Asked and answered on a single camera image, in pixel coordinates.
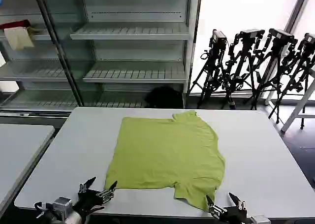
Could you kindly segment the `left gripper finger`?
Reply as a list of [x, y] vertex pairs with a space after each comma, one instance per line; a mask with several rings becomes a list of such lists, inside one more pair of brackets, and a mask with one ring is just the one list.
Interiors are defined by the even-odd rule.
[[97, 193], [97, 197], [102, 200], [102, 202], [108, 202], [114, 197], [114, 192], [116, 190], [118, 181], [115, 181], [108, 189]]
[[85, 193], [96, 180], [96, 176], [88, 179], [85, 183], [79, 185], [79, 193]]

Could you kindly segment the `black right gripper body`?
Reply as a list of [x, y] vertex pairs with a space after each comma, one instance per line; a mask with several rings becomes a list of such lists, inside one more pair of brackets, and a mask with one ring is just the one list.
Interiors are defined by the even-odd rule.
[[219, 214], [219, 221], [227, 224], [251, 224], [246, 209], [239, 209], [237, 206], [224, 207], [224, 212]]

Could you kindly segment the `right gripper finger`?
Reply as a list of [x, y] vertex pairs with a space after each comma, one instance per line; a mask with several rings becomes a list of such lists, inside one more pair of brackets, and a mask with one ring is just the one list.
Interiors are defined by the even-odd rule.
[[238, 207], [239, 210], [246, 211], [246, 202], [244, 200], [241, 200], [238, 196], [228, 193], [233, 203]]
[[211, 200], [211, 198], [208, 195], [206, 195], [206, 199], [207, 199], [208, 212], [213, 217], [220, 217], [221, 215], [227, 213], [226, 209], [218, 207], [217, 205], [215, 205], [214, 202]]

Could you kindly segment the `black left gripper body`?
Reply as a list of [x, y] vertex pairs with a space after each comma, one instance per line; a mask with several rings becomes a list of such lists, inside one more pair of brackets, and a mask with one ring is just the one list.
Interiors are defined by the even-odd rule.
[[98, 195], [99, 191], [86, 190], [85, 192], [78, 192], [79, 200], [74, 204], [73, 210], [80, 215], [89, 215], [102, 208], [95, 208], [95, 206], [103, 205], [103, 198]]

